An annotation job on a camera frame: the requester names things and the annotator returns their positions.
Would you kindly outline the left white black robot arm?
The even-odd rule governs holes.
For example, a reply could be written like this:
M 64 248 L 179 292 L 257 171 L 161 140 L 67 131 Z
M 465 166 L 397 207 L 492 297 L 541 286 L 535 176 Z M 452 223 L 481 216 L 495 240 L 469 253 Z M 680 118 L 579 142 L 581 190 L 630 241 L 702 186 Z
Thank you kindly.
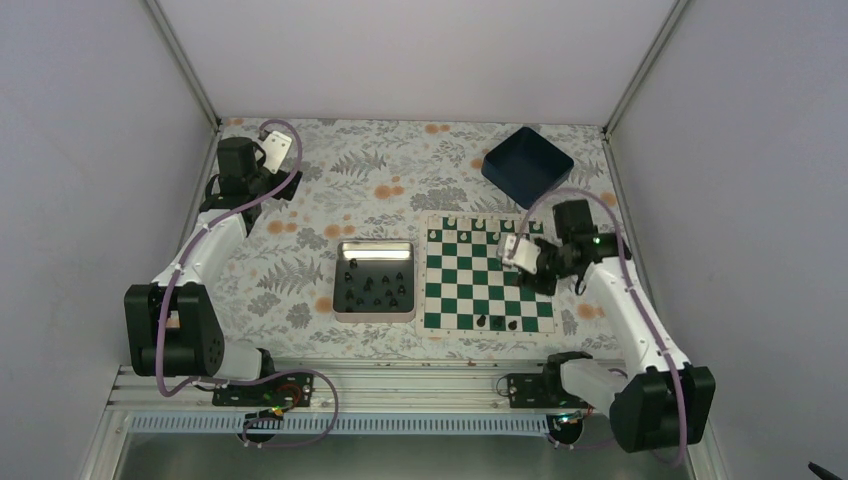
M 236 384 L 255 405 L 276 396 L 279 380 L 270 354 L 225 338 L 210 292 L 252 231 L 263 202 L 293 198 L 300 166 L 285 171 L 282 163 L 299 146 L 296 137 L 279 131 L 219 142 L 218 172 L 206 185 L 187 241 L 151 282 L 131 286 L 124 296 L 135 374 L 159 384 L 167 377 Z

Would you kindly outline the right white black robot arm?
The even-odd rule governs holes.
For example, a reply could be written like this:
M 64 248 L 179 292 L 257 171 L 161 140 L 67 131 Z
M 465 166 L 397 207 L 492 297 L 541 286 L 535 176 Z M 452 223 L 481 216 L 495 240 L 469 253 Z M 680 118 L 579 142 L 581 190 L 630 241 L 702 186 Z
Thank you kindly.
M 662 326 L 619 230 L 601 232 L 586 200 L 561 202 L 552 213 L 561 243 L 522 239 L 535 267 L 520 273 L 520 284 L 553 288 L 575 278 L 605 312 L 625 373 L 610 372 L 586 352 L 552 354 L 541 374 L 544 399 L 565 407 L 576 398 L 593 407 L 628 453 L 699 443 L 716 391 L 712 372 L 693 365 Z

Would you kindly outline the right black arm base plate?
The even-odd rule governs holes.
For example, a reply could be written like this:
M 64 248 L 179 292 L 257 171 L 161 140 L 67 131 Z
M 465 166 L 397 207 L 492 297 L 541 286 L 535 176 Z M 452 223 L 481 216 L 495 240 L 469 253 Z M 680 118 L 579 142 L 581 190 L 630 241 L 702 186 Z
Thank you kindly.
M 506 398 L 512 409 L 563 408 L 569 403 L 542 374 L 504 375 L 496 381 L 495 392 Z

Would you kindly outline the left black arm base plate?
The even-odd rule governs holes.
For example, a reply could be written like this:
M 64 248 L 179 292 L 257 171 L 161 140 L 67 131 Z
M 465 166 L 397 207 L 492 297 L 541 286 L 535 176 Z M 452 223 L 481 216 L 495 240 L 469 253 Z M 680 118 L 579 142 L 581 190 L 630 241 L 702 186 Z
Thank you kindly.
M 313 380 L 313 374 L 296 372 L 259 385 L 229 385 L 216 388 L 213 391 L 212 404 L 218 407 L 282 409 L 308 407 Z

